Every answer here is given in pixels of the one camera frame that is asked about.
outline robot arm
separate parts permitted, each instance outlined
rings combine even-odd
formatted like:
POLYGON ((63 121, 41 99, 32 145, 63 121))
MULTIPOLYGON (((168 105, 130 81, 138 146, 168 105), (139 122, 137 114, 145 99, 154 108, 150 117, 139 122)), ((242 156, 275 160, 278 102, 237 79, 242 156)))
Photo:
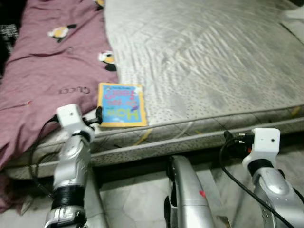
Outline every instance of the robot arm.
POLYGON ((87 121, 76 104, 58 108, 57 117, 70 138, 59 154, 54 173, 54 201, 44 227, 81 228, 86 223, 84 197, 91 160, 90 142, 94 139, 94 130, 89 124, 101 123, 102 119, 87 121))
MULTIPOLYGON (((271 206, 295 228, 304 227, 304 211, 291 184, 276 169, 280 131, 274 128, 253 130, 254 144, 251 153, 243 159, 243 166, 253 177, 255 194, 271 206)), ((261 206, 265 228, 287 226, 261 206)))

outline purple comforter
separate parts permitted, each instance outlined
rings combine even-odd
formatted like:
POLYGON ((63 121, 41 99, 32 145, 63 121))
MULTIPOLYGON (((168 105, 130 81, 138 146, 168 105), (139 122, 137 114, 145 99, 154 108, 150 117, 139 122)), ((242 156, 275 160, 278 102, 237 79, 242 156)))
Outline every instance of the purple comforter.
POLYGON ((0 170, 58 107, 77 103, 88 112, 98 83, 117 82, 104 22, 103 6, 92 0, 28 0, 0 85, 0 170))

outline children's book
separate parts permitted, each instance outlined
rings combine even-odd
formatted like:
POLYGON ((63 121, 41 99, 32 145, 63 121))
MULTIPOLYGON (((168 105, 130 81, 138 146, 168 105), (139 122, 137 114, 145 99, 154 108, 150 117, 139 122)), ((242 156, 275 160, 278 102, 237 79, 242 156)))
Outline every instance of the children's book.
POLYGON ((103 108, 103 127, 147 125, 141 85, 100 83, 97 106, 103 108))

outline gray quilted mattress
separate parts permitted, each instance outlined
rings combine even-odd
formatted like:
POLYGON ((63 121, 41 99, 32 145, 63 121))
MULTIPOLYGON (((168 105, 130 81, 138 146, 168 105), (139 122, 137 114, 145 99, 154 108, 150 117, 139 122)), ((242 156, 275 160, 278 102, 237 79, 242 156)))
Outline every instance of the gray quilted mattress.
MULTIPOLYGON (((290 8, 282 0, 107 1, 120 82, 144 86, 149 126, 97 127, 93 165, 220 146, 225 129, 303 131, 304 46, 279 24, 290 8)), ((66 139, 51 134, 34 160, 66 139)), ((11 161, 10 177, 29 177, 28 154, 11 161)), ((42 163, 40 176, 56 163, 42 163)))

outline red marking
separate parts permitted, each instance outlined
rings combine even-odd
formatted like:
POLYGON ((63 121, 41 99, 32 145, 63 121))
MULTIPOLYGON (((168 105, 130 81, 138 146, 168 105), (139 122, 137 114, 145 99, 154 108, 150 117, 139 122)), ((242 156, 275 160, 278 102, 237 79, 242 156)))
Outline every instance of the red marking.
POLYGON ((206 198, 206 193, 204 191, 199 191, 200 195, 204 198, 206 198))

